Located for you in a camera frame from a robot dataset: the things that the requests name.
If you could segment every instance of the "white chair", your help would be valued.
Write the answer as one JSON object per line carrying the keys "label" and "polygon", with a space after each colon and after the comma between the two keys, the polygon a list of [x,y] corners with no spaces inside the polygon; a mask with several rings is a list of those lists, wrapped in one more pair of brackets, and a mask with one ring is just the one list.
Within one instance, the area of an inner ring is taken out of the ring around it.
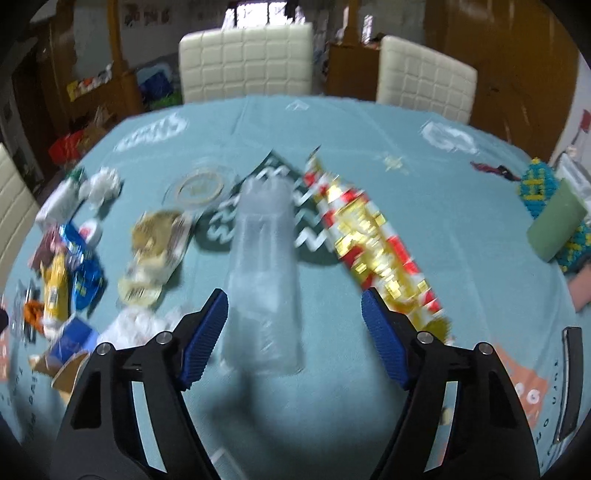
{"label": "white chair", "polygon": [[178,56],[185,103],[311,94],[311,24],[195,32],[180,41]]}
{"label": "white chair", "polygon": [[0,144],[0,293],[39,206]]}
{"label": "white chair", "polygon": [[386,36],[379,58],[376,102],[412,110],[437,112],[468,123],[478,74],[447,55]]}

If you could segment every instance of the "wrapping paper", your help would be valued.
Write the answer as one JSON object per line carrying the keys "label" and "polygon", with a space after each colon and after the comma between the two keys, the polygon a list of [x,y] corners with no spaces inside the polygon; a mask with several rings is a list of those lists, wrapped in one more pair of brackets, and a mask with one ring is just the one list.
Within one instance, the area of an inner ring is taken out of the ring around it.
{"label": "wrapping paper", "polygon": [[417,330],[447,341],[450,322],[439,300],[378,207],[362,190],[324,171],[314,154],[304,182],[337,256],[361,288],[375,287],[388,307],[408,316]]}

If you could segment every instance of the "blue packet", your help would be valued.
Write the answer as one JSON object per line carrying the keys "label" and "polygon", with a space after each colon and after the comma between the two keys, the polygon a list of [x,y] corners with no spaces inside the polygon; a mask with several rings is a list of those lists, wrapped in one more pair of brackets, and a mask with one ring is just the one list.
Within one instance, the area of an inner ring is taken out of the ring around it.
{"label": "blue packet", "polygon": [[72,317],[64,324],[60,337],[47,353],[47,366],[60,369],[76,353],[92,352],[98,337],[99,333],[96,330],[78,317]]}
{"label": "blue packet", "polygon": [[88,249],[85,240],[71,223],[60,225],[62,243],[69,253],[68,268],[73,274],[72,299],[77,311],[92,304],[100,292],[104,278],[99,261]]}

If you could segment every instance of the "yellow and blue knitted item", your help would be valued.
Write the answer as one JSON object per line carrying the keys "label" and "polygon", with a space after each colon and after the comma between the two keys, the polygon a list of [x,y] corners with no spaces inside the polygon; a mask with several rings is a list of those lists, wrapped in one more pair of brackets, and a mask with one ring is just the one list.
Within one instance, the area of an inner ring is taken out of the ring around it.
{"label": "yellow and blue knitted item", "polygon": [[[552,169],[539,158],[534,158],[517,187],[517,194],[525,203],[531,216],[538,218],[548,200],[558,189],[558,185],[559,182]],[[591,249],[591,229],[581,222],[577,231],[556,255],[562,271],[568,272],[587,249]]]}

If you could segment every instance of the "window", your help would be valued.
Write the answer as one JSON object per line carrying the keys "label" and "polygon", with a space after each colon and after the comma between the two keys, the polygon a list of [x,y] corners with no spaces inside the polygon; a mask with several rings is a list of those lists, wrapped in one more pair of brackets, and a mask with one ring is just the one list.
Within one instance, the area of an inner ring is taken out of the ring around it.
{"label": "window", "polygon": [[226,10],[226,16],[223,19],[222,30],[227,30],[228,28],[234,28],[236,25],[234,24],[234,9],[228,8]]}
{"label": "window", "polygon": [[286,2],[257,2],[238,4],[228,8],[222,30],[228,28],[261,27],[263,25],[288,25],[305,23],[306,18],[300,7],[295,8],[295,19],[285,16]]}
{"label": "window", "polygon": [[267,24],[267,4],[239,4],[238,28],[260,27]]}
{"label": "window", "polygon": [[366,15],[363,19],[363,29],[361,30],[361,42],[368,43],[371,40],[371,28],[374,23],[372,15]]}

